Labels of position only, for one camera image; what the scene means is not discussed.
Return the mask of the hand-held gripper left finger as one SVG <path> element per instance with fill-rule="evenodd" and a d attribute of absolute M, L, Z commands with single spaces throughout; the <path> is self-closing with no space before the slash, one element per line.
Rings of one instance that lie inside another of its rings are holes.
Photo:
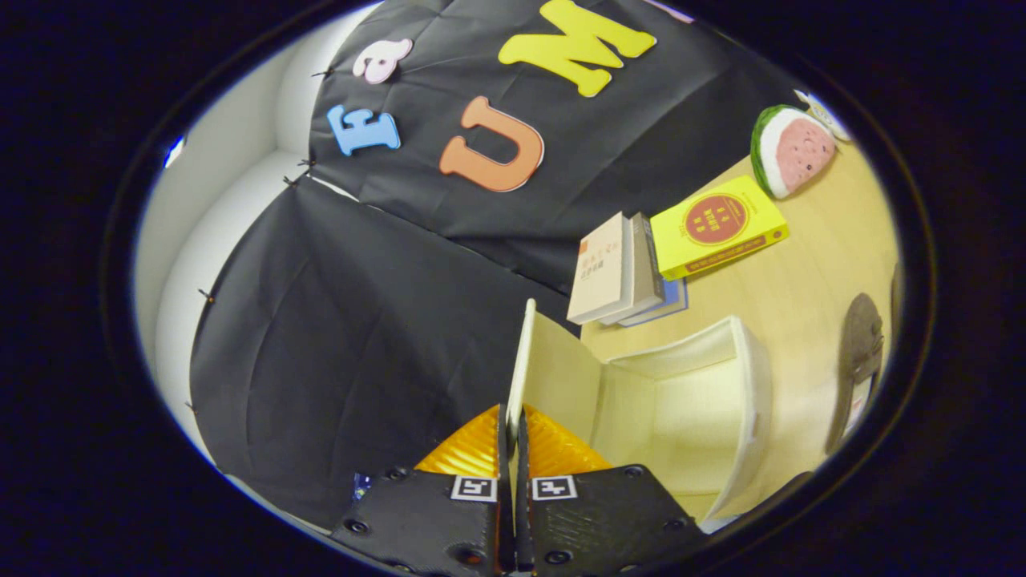
<path fill-rule="evenodd" d="M 502 576 L 515 569 L 506 408 L 458 428 L 413 467 L 369 480 L 337 523 L 347 551 L 417 576 Z"/>

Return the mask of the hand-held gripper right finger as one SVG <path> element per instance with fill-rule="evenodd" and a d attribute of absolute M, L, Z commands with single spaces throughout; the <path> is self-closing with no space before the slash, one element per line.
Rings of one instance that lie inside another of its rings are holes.
<path fill-rule="evenodd" d="M 648 467 L 613 466 L 524 406 L 518 422 L 515 561 L 531 576 L 631 576 L 699 551 L 709 536 Z"/>

